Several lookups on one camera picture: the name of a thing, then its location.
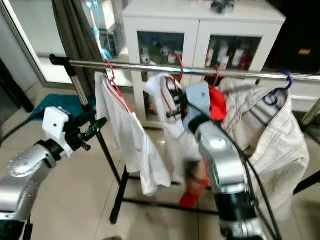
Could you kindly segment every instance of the blue hanger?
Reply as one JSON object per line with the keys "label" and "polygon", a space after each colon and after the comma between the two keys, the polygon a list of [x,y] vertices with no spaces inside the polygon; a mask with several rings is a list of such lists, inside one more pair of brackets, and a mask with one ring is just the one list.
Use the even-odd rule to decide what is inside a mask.
{"label": "blue hanger", "polygon": [[285,92],[288,91],[289,88],[291,88],[292,84],[294,83],[293,80],[293,76],[291,74],[291,72],[289,72],[288,70],[281,70],[280,72],[284,73],[287,75],[287,80],[289,81],[289,84],[285,87],[278,87],[275,90],[273,90],[272,92],[270,92],[269,94],[267,94],[266,96],[263,97],[263,101],[265,104],[267,104],[268,106],[276,106],[278,109],[280,109],[281,107],[277,106],[278,103],[278,92]]}

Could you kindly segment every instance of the metal rail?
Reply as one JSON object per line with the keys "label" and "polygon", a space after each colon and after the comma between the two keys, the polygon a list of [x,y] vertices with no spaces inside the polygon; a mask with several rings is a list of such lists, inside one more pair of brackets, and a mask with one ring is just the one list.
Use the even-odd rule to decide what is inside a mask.
{"label": "metal rail", "polygon": [[[92,69],[106,69],[110,68],[109,64],[102,61],[85,61],[70,59],[69,63],[73,67],[83,67]],[[114,69],[126,69],[132,71],[151,71],[151,72],[169,72],[181,73],[179,66],[172,65],[146,65],[133,63],[119,63],[113,62]],[[184,74],[214,76],[217,71],[213,68],[187,68],[183,69]],[[223,77],[233,78],[251,78],[261,80],[286,80],[287,76],[279,72],[260,72],[260,71],[238,71],[238,70],[220,70],[219,75]],[[320,75],[309,74],[292,74],[294,81],[306,81],[320,84]]]}

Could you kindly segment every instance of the teal cloth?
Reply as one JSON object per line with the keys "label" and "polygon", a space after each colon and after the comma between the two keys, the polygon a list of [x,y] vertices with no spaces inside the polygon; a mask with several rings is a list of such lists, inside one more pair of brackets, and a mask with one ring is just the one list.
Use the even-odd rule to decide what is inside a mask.
{"label": "teal cloth", "polygon": [[[89,105],[94,108],[96,106],[96,100],[92,97],[88,97]],[[80,99],[76,95],[59,95],[49,94],[42,102],[33,110],[28,120],[42,121],[43,117],[36,116],[43,111],[46,107],[62,107],[67,112],[71,113],[74,118],[80,116],[84,111]]]}

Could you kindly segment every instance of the white shirt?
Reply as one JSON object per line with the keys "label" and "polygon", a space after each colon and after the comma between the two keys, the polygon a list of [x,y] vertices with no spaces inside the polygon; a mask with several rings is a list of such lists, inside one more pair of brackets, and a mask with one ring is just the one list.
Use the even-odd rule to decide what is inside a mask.
{"label": "white shirt", "polygon": [[[286,219],[293,191],[310,159],[304,135],[292,114],[289,93],[279,95],[283,107],[278,110],[262,101],[273,90],[268,87],[257,87],[245,80],[227,77],[219,88],[222,93],[229,92],[226,97],[227,116],[222,127],[250,155],[249,160],[259,173],[276,218]],[[257,197],[262,199],[259,190]],[[260,206],[265,212],[262,200]]]}
{"label": "white shirt", "polygon": [[129,108],[123,98],[114,91],[101,72],[95,73],[95,97],[96,118],[108,119],[127,171],[140,171],[143,194],[153,195],[158,185],[170,187],[170,175],[155,145],[136,114],[128,112]]}
{"label": "white shirt", "polygon": [[174,181],[185,184],[185,160],[200,161],[202,160],[199,154],[198,144],[194,135],[185,131],[181,116],[177,115],[167,118],[166,113],[170,110],[176,110],[176,104],[170,90],[174,90],[175,86],[172,80],[168,81],[168,88],[166,86],[166,78],[173,77],[167,73],[160,73],[152,75],[145,83],[144,91],[151,95],[155,100],[156,111],[161,123],[163,124],[163,131],[165,137],[165,146],[173,166],[172,178]]}

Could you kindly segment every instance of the black cable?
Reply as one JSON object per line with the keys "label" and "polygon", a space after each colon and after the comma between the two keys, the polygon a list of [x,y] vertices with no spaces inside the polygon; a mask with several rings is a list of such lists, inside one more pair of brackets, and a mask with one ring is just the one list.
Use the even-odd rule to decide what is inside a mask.
{"label": "black cable", "polygon": [[243,153],[243,151],[239,148],[239,146],[236,144],[236,142],[229,136],[229,134],[226,133],[226,131],[221,127],[219,126],[219,124],[216,123],[216,121],[214,121],[211,117],[209,117],[204,111],[202,111],[201,109],[199,109],[197,106],[193,105],[192,103],[188,102],[188,104],[193,107],[194,109],[198,110],[202,115],[204,115],[205,117],[207,117],[207,119],[209,121],[211,121],[217,128],[219,128],[224,134],[225,136],[231,141],[231,143],[236,147],[238,153],[240,154],[240,157],[243,158],[250,166],[250,168],[252,169],[253,171],[253,174],[254,176],[256,177],[257,179],[257,182],[258,182],[258,185],[259,185],[259,188],[261,189],[261,193],[262,193],[262,196],[264,198],[264,201],[265,201],[265,204],[267,206],[267,209],[268,209],[268,212],[269,212],[269,215],[270,215],[270,218],[271,218],[271,221],[272,221],[272,225],[274,227],[274,230],[275,230],[275,234],[273,231],[271,231],[271,227],[270,225],[268,224],[266,218],[263,216],[261,210],[259,209],[259,203],[255,197],[255,193],[254,193],[254,188],[253,188],[253,184],[252,184],[252,179],[251,179],[251,175],[250,175],[250,172],[249,172],[249,169],[248,169],[248,166],[245,162],[243,162],[243,166],[244,166],[244,169],[245,169],[245,172],[246,172],[246,175],[247,175],[247,181],[248,181],[248,186],[249,186],[249,189],[250,189],[250,192],[251,192],[251,195],[252,195],[252,198],[254,199],[254,202],[256,203],[256,208],[258,209],[258,212],[260,213],[260,216],[263,216],[261,219],[264,221],[265,225],[267,226],[268,230],[270,231],[272,237],[274,239],[275,238],[275,235],[277,236],[277,240],[282,240],[282,236],[281,236],[281,233],[280,233],[280,230],[279,230],[279,227],[278,227],[278,224],[277,224],[277,221],[275,219],[275,216],[274,216],[274,213],[272,212],[272,209],[271,209],[271,206],[270,206],[270,202],[268,200],[268,197],[267,197],[267,194],[266,194],[266,191],[265,191],[265,188],[260,180],[260,177],[258,175],[258,173],[256,172],[254,166],[251,164],[251,162],[249,161],[248,157]]}
{"label": "black cable", "polygon": [[2,145],[2,143],[9,138],[12,134],[14,134],[16,131],[18,131],[20,128],[22,128],[23,126],[27,125],[28,123],[30,123],[32,120],[37,119],[37,118],[43,118],[45,114],[45,110],[43,109],[42,111],[38,112],[37,114],[35,114],[33,117],[29,117],[27,118],[25,121],[23,121],[22,123],[20,123],[18,126],[15,126],[13,129],[11,129],[6,135],[4,135],[2,138],[0,138],[0,147]]}

